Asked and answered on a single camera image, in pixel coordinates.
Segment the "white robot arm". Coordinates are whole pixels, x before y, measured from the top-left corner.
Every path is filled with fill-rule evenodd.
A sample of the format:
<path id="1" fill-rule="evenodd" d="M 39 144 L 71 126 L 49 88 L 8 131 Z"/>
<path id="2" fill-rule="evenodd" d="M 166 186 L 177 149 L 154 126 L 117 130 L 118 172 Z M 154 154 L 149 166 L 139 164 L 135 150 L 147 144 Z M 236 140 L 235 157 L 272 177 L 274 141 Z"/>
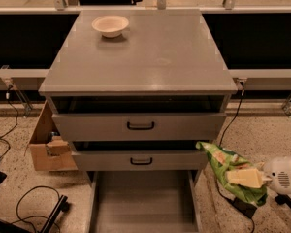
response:
<path id="1" fill-rule="evenodd" d="M 264 184 L 272 191 L 291 194 L 291 156 L 276 157 L 260 164 L 226 172 L 228 183 L 250 188 L 261 188 Z"/>

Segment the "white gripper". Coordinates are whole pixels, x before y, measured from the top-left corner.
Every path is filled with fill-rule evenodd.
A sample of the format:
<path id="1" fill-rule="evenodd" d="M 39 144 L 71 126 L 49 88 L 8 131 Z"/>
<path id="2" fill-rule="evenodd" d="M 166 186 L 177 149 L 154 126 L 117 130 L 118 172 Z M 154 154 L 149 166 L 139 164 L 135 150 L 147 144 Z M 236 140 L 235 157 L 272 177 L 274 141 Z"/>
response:
<path id="1" fill-rule="evenodd" d="M 225 176 L 228 183 L 250 188 L 261 188 L 267 183 L 278 194 L 291 194 L 291 156 L 267 161 L 263 171 L 257 168 L 235 169 L 227 171 Z"/>

